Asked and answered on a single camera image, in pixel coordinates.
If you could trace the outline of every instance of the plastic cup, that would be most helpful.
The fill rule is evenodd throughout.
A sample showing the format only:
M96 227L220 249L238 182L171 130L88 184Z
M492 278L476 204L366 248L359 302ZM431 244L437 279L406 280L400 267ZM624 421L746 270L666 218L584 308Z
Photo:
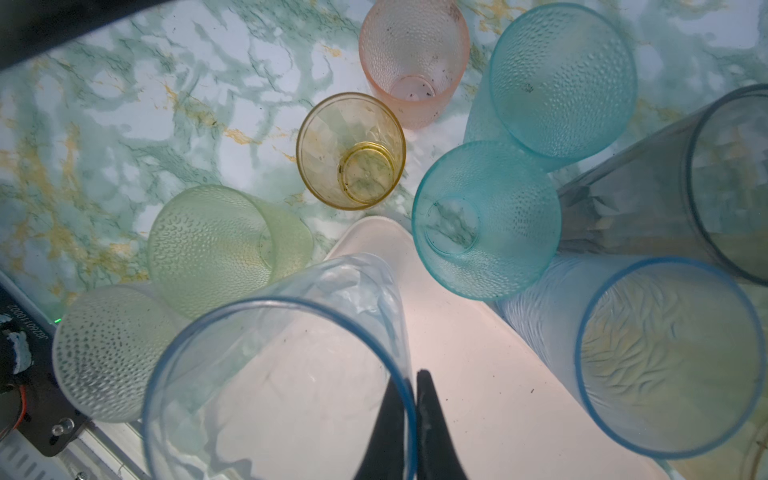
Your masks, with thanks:
M498 300L536 281L560 240L547 174L511 144L472 142L440 157L413 201L416 251L457 295Z
M392 273L367 253L328 260L208 313L171 343L144 407L150 474L370 478L356 474L392 384L402 409L389 447L403 468L377 473L411 479L415 403Z
M559 190L561 248L679 255L768 286L768 85L739 88Z
M402 126L421 128L451 101L469 45L454 0L378 0L360 29L360 63L374 95Z
M519 142L557 170L616 140L636 97L634 60L613 25L580 5L543 5L498 40L464 142Z
M56 329L52 358L59 388L94 420L138 420L155 363L188 323L148 283L83 293Z
M696 260L557 256L500 308L598 426L642 455L716 448L763 391L754 307L730 277Z
M362 210L395 190L406 164L406 138L392 111L374 97L333 95L304 119L296 163L320 201L340 210Z
M195 319L304 268L313 240L293 214L229 187L203 185L163 207L147 249L162 297Z

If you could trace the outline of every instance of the frosted cup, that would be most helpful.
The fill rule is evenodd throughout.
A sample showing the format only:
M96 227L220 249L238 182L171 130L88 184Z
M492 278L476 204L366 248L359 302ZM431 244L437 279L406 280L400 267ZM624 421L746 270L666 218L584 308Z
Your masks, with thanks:
M292 213L221 185L172 198L147 246L149 275L190 319L239 300L303 268L312 234Z
M61 391L94 420L138 420L155 363L188 323L150 283L83 293L54 337L53 368Z
M431 124L469 60L469 30L454 0L378 0L360 29L362 70L404 128Z
M543 5L498 40L464 142L519 143L557 170L616 140L636 97L634 59L608 20L572 3Z

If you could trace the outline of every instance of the blue cup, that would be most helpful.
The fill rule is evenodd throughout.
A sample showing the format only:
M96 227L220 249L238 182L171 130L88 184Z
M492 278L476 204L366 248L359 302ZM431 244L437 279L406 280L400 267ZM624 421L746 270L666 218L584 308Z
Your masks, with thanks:
M560 204L528 152L472 142L426 173L412 226L416 250L435 280L466 298L498 300L546 269L560 239Z
M557 170L613 143L636 97L634 59L613 25L580 5L543 5L498 40L464 142L516 142Z
M641 455L688 458L722 445L763 391L752 303L696 260L557 255L499 308L595 423Z

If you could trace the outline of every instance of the marble surface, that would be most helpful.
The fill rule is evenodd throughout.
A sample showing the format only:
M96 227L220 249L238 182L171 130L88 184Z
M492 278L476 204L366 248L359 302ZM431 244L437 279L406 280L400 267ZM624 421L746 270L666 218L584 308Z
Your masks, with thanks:
M362 0L183 0L0 72L0 270L52 319L85 290L147 279L153 219L183 189L224 184L280 204L322 258L364 215L409 226L415 189L457 146L503 29L539 3L461 0L472 51L433 125L407 131L400 185L365 212L314 198L296 169L310 108L370 92L357 53ZM590 0L634 51L639 98L608 149L562 182L742 85L768 81L768 0Z

